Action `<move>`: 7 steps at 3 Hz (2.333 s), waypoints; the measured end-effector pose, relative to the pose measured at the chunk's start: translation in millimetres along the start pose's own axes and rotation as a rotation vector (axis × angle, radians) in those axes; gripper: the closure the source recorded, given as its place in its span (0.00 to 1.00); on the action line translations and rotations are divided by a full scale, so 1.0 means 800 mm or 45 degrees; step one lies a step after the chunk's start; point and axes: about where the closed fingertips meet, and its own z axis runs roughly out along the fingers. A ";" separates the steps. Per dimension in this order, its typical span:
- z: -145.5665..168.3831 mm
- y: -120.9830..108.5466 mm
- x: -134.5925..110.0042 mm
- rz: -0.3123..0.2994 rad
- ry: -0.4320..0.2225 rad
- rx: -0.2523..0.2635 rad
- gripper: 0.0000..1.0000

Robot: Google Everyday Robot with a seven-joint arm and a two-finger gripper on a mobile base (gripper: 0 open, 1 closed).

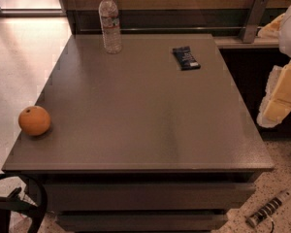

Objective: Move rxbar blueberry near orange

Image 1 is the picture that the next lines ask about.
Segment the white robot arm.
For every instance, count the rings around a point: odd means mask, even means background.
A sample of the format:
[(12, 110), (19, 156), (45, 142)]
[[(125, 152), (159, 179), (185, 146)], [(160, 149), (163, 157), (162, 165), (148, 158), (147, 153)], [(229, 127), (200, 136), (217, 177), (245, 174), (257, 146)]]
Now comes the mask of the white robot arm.
[(281, 124), (291, 112), (291, 5), (258, 32), (259, 38), (277, 38), (279, 51), (290, 57), (283, 67), (275, 65), (269, 74), (257, 123), (264, 128)]

